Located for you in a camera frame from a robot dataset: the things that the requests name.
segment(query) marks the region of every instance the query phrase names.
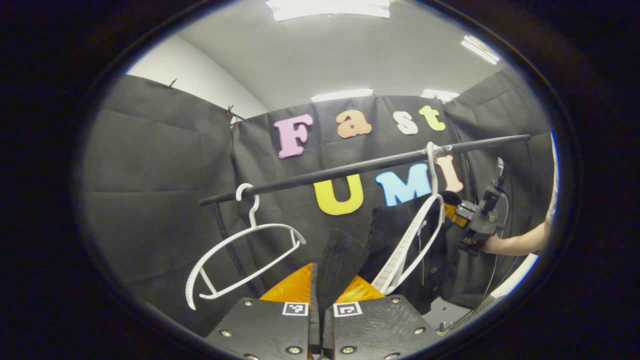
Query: bolt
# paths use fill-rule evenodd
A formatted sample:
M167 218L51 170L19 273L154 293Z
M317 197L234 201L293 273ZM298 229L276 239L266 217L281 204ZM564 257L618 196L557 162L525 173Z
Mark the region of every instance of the bolt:
M290 354L300 354L302 352L302 349L299 347L288 347L287 352Z
M343 347L341 352L343 354L352 354L352 353L356 352L356 347Z

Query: white wall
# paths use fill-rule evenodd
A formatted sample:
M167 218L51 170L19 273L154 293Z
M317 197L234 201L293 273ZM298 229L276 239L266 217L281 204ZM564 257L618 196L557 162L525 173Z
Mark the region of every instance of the white wall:
M188 92L222 108L248 118L267 112L267 108L220 65L177 35L151 49L127 72Z

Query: white sleeve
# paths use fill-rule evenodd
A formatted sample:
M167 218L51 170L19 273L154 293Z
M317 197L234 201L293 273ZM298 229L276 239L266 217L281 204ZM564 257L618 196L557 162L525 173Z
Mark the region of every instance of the white sleeve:
M549 204L549 210L547 211L547 222L549 224L554 223L554 217L556 216L557 206L557 194L558 194L558 158L556 154L556 141L554 140L554 134L551 133L551 150L554 153L554 190L551 194L551 203Z

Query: black fabric backdrop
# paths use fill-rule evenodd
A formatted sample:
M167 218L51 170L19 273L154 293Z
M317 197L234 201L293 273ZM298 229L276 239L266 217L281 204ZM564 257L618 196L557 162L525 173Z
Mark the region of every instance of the black fabric backdrop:
M500 72L442 105L434 99L407 96L360 97L325 101L272 111L229 128L226 110L180 90L147 79L124 76L104 101L95 119L84 159L85 214L93 237L112 271L127 288L170 318L206 336L222 319L233 301L252 296L246 286L216 300L196 297L197 311L184 298L186 278L195 262L222 240L209 207L198 199L234 191L241 183L253 185L298 174L379 158L438 145L496 136L530 133L532 166L525 145L516 143L490 151L456 156L454 166L465 188L458 194L473 198L473 181L481 196L495 172L496 156L508 166L507 191L513 187L513 234L520 234L544 219L550 198L553 162L546 114L537 105L525 83L513 73ZM438 110L444 131L432 130L418 111L430 105ZM342 111L364 113L373 129L369 134L342 138L335 117ZM396 128L394 111L407 111L418 125L416 135ZM305 150L299 156L280 159L277 120L308 113ZM260 196L256 212L259 224L283 223L296 228L307 240L291 256L252 281L262 292L307 263L317 261L333 228L340 228L358 241L369 236L372 210L385 206L382 187L374 178L394 171L407 180L412 164L360 174L364 201L353 213L333 216L322 212L312 185ZM445 180L436 167L440 189ZM336 179L337 200L346 200L346 179ZM504 204L500 201L502 213ZM230 234L248 227L247 212L253 200L221 205ZM450 264L442 272L427 275L430 302L441 295L447 300L474 306L479 303L491 276L493 255L470 258L456 250L458 237L448 233L447 247L426 258L425 268ZM284 231L264 230L234 242L242 266L251 273L289 249ZM500 256L492 286L497 285L513 263ZM217 288L238 280L227 252L218 252L205 269ZM442 285L433 291L434 283ZM202 281L195 293L206 292Z

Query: blue letter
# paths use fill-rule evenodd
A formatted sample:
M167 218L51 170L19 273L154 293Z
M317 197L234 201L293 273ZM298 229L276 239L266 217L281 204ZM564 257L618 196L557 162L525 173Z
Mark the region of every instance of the blue letter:
M396 198L405 202L431 192L425 163L414 164L409 168L409 180L406 184L393 171L376 176L376 182L382 185L387 206L397 205Z

